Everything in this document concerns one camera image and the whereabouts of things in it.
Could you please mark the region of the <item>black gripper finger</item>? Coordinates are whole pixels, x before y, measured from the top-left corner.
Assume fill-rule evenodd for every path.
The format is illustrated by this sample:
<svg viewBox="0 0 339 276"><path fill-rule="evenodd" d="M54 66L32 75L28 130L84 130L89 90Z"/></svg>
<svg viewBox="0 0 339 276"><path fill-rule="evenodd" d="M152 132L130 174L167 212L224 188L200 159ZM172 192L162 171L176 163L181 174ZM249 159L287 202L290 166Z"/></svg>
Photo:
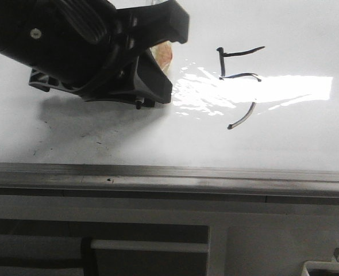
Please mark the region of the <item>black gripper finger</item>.
<svg viewBox="0 0 339 276"><path fill-rule="evenodd" d="M177 1L119 9L117 16L126 49L137 55L166 41L188 41L190 16Z"/></svg>
<svg viewBox="0 0 339 276"><path fill-rule="evenodd" d="M135 104L168 104L171 102L172 83L160 69L148 49L134 63L133 94Z"/></svg>

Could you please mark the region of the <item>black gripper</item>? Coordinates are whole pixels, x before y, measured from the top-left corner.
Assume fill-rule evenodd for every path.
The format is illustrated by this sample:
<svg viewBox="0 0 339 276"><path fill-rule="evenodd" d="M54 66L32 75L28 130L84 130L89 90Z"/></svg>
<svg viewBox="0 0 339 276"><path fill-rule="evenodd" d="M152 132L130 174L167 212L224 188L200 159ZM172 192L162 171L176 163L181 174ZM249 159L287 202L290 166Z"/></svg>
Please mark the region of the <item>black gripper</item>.
<svg viewBox="0 0 339 276"><path fill-rule="evenodd" d="M109 1L0 1L0 54L31 68L29 84L85 101L134 103L137 55Z"/></svg>

